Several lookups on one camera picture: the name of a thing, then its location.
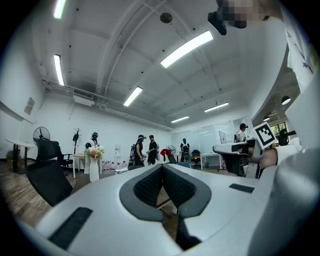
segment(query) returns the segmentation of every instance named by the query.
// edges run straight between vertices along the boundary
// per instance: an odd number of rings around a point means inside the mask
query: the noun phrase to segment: wooden floor
[[[213,169],[203,169],[209,173],[230,175],[225,170],[217,171]],[[75,185],[76,179],[73,178],[72,172],[66,176],[72,186]],[[2,193],[6,199],[9,209],[13,215],[21,221],[35,227],[38,221],[51,209],[51,206],[38,194],[29,182],[25,174],[16,174],[11,167],[5,162],[0,162],[0,185]],[[166,198],[163,192],[159,195],[159,201]],[[172,213],[172,206],[166,205],[163,209],[163,226],[170,236],[175,239],[178,227],[178,218]]]

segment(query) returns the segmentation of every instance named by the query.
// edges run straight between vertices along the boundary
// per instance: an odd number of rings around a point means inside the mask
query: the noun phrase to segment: white ceiling
[[[214,0],[67,0],[61,20],[53,18],[54,4],[43,7],[32,20],[43,79],[58,84],[53,56],[59,54],[66,86],[96,93],[108,99],[109,108],[169,127],[184,125],[188,120],[170,121],[190,113],[202,117],[205,109],[246,88],[249,60],[243,48],[250,48],[262,30],[248,36],[231,27],[221,36],[207,21],[208,12],[217,9]],[[172,14],[172,23],[161,22],[164,12]],[[207,30],[212,41],[167,69],[160,65]],[[143,92],[129,108],[122,106],[136,86]]]
[[[271,114],[268,122],[274,122],[286,117],[286,110],[296,100],[300,94],[300,89],[295,73],[286,67],[285,72],[279,77],[270,92],[269,99],[261,109],[256,118],[252,121],[254,126],[261,124],[266,115]],[[283,96],[288,96],[291,101],[282,105]]]

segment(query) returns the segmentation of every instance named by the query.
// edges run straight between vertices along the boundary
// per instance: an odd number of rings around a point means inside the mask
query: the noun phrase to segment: glass wall
[[[214,132],[214,126],[207,126],[198,129],[198,138],[200,145],[200,153],[211,153],[213,152],[213,146],[216,144],[216,136]]]
[[[172,145],[176,148],[176,154],[181,151],[180,145],[183,138],[190,145],[190,152],[199,150],[201,154],[213,152],[213,146],[221,144],[219,132],[225,134],[226,142],[233,143],[235,134],[239,132],[239,126],[244,123],[248,126],[245,134],[248,136],[251,133],[251,124],[248,117],[239,118],[228,122],[217,123],[207,127],[178,132],[172,134]]]

